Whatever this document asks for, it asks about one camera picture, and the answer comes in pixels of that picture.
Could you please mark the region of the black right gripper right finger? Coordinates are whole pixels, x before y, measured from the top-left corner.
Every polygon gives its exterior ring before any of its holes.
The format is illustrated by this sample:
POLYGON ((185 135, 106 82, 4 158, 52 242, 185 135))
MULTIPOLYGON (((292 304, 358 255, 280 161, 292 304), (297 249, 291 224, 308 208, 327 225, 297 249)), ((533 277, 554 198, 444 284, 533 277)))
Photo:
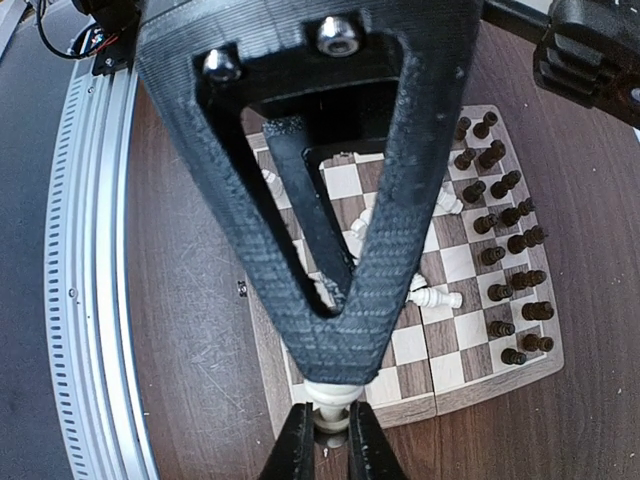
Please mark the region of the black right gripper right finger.
POLYGON ((349 479, 408 479, 367 402, 354 401, 350 406, 348 450, 349 479))

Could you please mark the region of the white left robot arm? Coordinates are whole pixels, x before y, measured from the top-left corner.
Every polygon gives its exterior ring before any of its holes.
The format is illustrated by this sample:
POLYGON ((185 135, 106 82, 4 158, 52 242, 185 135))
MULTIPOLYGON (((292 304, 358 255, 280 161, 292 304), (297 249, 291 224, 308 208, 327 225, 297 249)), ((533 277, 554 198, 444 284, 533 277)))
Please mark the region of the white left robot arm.
POLYGON ((639 127, 637 1, 486 1, 483 20, 535 45, 538 87, 639 127))

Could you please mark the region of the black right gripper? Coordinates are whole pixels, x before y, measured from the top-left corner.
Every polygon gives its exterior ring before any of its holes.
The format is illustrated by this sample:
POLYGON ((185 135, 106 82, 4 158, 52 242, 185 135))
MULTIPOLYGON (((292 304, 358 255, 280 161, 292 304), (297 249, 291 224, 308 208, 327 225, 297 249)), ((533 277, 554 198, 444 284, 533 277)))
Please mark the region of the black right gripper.
POLYGON ((375 378, 401 309, 344 317, 348 251, 320 163, 384 146, 432 211, 479 1, 149 1, 137 68, 174 146, 310 381, 375 378))

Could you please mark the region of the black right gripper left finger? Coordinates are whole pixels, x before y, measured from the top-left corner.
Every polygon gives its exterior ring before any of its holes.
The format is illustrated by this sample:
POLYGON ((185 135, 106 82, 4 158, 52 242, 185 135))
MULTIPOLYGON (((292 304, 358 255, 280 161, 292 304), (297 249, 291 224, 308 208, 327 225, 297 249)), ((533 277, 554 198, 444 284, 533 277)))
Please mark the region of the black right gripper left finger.
POLYGON ((314 427, 312 404, 294 404, 259 479, 313 479, 315 477, 314 427))

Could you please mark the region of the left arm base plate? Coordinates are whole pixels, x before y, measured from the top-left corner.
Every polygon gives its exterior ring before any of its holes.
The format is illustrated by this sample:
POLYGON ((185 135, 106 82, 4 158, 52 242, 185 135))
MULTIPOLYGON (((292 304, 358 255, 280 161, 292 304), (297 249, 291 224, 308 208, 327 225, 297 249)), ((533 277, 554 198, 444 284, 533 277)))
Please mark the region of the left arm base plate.
POLYGON ((111 75, 133 66, 139 22, 140 19, 136 18, 116 40, 97 53, 92 67, 94 76, 111 75))

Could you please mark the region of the wooden chess board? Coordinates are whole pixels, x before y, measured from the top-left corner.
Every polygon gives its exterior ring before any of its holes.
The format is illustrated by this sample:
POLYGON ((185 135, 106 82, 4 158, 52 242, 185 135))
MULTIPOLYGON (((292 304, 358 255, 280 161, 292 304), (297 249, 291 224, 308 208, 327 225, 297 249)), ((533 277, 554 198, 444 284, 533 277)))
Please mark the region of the wooden chess board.
POLYGON ((363 391, 383 427, 450 413, 559 371, 559 318, 540 223, 498 108, 466 106, 443 188, 459 213, 435 209, 420 276, 382 367, 363 391))

